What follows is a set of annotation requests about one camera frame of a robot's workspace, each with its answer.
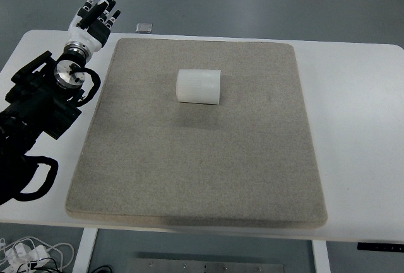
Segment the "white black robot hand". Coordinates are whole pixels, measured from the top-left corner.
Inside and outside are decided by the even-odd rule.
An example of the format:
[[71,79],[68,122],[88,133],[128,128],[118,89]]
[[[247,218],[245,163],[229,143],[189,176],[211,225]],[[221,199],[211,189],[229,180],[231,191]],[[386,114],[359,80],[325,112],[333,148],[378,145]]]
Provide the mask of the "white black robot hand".
[[69,25],[69,41],[86,45],[91,53],[99,51],[107,43],[111,28],[121,14],[119,10],[112,14],[115,5],[115,0],[86,0]]

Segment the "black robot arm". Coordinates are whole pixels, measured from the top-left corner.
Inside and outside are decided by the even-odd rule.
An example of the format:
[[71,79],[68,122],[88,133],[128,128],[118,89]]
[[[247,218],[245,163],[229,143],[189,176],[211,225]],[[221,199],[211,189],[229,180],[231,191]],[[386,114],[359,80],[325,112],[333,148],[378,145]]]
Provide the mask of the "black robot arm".
[[99,90],[100,76],[86,62],[82,50],[66,47],[58,60],[47,50],[11,78],[1,112],[2,204],[40,199],[53,186],[58,161],[28,152],[42,133],[59,139]]

